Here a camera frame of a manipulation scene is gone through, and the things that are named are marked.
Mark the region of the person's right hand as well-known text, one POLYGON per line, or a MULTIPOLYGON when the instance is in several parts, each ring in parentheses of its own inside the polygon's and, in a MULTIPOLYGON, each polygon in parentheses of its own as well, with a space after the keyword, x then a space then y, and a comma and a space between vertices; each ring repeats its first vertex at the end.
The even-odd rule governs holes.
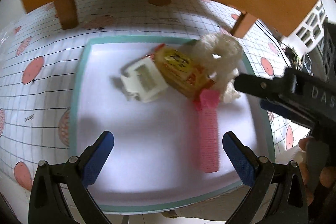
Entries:
POLYGON ((307 137, 301 139, 298 145, 306 155, 306 160, 299 164, 299 169, 309 206, 314 200, 319 183, 327 189, 335 183, 335 164, 328 164, 330 149, 326 143, 315 140, 313 137, 307 137))

